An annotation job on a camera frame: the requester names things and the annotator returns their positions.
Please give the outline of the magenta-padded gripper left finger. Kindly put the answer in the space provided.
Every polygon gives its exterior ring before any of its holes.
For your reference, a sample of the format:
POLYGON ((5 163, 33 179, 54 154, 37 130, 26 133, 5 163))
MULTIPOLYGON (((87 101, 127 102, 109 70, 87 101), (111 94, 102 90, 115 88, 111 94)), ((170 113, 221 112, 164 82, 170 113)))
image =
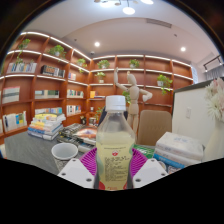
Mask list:
POLYGON ((97 174, 96 151, 94 148, 79 159, 71 159, 58 176, 84 188, 94 188, 97 174))

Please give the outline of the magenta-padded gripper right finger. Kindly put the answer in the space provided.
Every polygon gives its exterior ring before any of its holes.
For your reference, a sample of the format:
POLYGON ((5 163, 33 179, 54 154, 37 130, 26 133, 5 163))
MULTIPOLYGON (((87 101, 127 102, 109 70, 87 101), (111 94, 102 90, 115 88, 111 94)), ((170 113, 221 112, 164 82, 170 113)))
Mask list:
POLYGON ((133 188, 141 188, 168 175, 156 159, 148 159, 137 149, 132 151, 129 174, 133 188))

